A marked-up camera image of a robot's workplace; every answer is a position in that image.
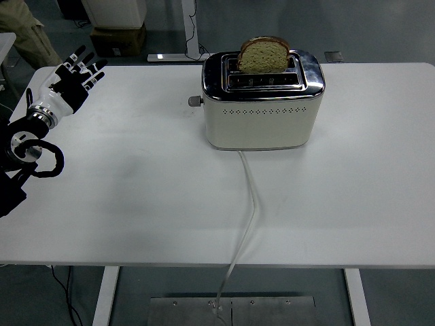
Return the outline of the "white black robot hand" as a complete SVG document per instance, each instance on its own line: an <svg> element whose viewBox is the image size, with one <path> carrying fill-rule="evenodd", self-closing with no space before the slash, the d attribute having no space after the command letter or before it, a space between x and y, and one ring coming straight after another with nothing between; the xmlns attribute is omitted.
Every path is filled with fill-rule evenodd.
<svg viewBox="0 0 435 326"><path fill-rule="evenodd" d="M77 112L90 90L105 76L103 68L108 61L93 61L93 52L81 58L85 50L80 46L58 65L40 86L38 99L29 105L28 111L46 116L51 127Z"/></svg>

